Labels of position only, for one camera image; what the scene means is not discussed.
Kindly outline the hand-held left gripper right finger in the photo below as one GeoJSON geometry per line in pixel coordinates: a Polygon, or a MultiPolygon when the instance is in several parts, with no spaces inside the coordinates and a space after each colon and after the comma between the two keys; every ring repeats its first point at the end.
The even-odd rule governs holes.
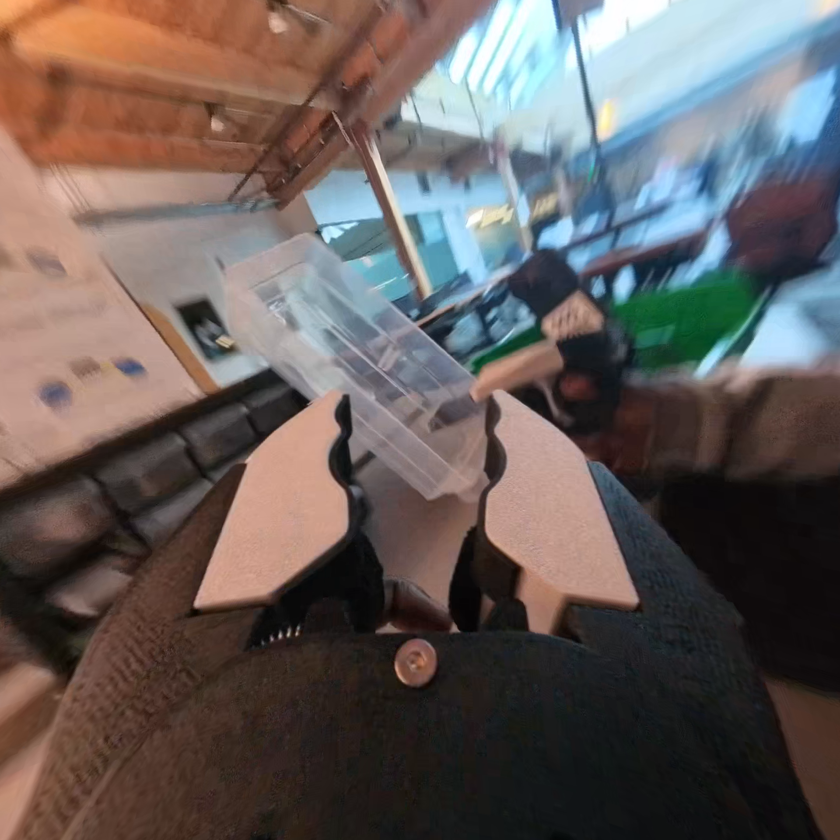
{"type": "Polygon", "coordinates": [[[571,606],[635,612],[640,598],[587,458],[512,395],[487,406],[482,591],[557,635],[571,606]]]}

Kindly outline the tan wooden board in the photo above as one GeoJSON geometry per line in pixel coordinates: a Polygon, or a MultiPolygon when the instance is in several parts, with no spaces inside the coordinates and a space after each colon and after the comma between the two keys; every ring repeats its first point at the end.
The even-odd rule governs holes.
{"type": "Polygon", "coordinates": [[[118,277],[110,264],[106,264],[106,266],[111,276],[120,284],[136,308],[142,312],[200,392],[205,396],[219,393],[221,391],[220,386],[215,382],[204,363],[198,360],[191,345],[179,333],[174,323],[156,306],[138,298],[118,277]]]}

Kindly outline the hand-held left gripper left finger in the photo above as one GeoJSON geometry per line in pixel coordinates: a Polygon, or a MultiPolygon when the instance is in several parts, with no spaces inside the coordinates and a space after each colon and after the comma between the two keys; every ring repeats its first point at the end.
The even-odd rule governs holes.
{"type": "Polygon", "coordinates": [[[250,454],[194,611],[268,606],[350,544],[361,522],[352,431],[350,397],[329,392],[250,454]]]}

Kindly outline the wooden support post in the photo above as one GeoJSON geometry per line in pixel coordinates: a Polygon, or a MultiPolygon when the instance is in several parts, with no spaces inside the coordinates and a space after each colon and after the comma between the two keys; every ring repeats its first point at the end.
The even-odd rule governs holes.
{"type": "Polygon", "coordinates": [[[433,287],[397,202],[375,133],[367,122],[359,120],[350,129],[350,138],[391,234],[396,254],[413,285],[415,296],[421,301],[425,300],[433,293],[433,287]]]}

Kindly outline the black textured cloth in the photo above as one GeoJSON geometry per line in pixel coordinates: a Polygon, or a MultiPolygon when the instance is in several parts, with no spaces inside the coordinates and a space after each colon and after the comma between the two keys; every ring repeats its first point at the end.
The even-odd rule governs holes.
{"type": "Polygon", "coordinates": [[[735,606],[762,668],[839,690],[839,478],[666,483],[659,520],[735,606]]]}

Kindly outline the green plastic bin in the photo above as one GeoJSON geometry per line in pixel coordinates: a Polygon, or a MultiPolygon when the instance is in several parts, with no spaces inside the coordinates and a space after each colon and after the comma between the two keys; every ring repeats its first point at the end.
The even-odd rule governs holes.
{"type": "MultiPolygon", "coordinates": [[[[629,368],[642,371],[703,361],[721,340],[734,338],[761,310],[760,295],[749,278],[730,269],[712,271],[687,287],[637,293],[618,304],[593,298],[633,339],[635,356],[629,368]]],[[[467,363],[470,373],[478,375],[484,364],[548,341],[535,316],[520,303],[534,324],[475,356],[467,363]]]]}

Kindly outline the person's left hand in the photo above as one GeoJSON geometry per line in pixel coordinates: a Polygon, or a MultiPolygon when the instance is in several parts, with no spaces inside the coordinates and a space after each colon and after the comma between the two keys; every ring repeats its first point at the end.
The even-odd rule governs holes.
{"type": "Polygon", "coordinates": [[[406,579],[384,580],[384,606],[379,627],[407,634],[449,633],[454,623],[448,609],[406,579]]]}

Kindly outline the white door with phone icon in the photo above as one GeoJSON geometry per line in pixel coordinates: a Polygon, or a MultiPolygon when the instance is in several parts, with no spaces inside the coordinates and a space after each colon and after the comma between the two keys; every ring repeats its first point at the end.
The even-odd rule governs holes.
{"type": "Polygon", "coordinates": [[[175,306],[174,318],[161,311],[191,345],[198,360],[204,363],[220,390],[230,382],[237,381],[237,375],[231,374],[228,368],[240,355],[239,348],[228,334],[224,322],[210,300],[199,298],[178,304],[175,306]]]}

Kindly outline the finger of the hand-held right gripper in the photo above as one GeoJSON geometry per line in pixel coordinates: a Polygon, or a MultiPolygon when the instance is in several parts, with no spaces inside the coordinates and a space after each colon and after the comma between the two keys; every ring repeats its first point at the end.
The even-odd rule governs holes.
{"type": "Polygon", "coordinates": [[[537,342],[484,364],[471,386],[471,398],[481,403],[496,391],[510,392],[563,371],[564,358],[557,344],[537,342]]]}

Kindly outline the white instruction poster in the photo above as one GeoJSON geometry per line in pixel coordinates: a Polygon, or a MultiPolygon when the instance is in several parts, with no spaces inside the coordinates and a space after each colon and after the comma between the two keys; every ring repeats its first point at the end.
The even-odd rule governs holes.
{"type": "Polygon", "coordinates": [[[203,393],[1,133],[1,486],[203,393]]]}

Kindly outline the clear plastic drawer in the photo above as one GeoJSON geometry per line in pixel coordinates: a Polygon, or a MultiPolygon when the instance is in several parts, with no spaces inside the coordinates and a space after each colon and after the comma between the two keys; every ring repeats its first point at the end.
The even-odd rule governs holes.
{"type": "Polygon", "coordinates": [[[224,269],[228,330],[314,401],[350,399],[352,443],[426,500],[487,484],[486,407],[475,378],[344,264],[301,234],[224,269]]]}

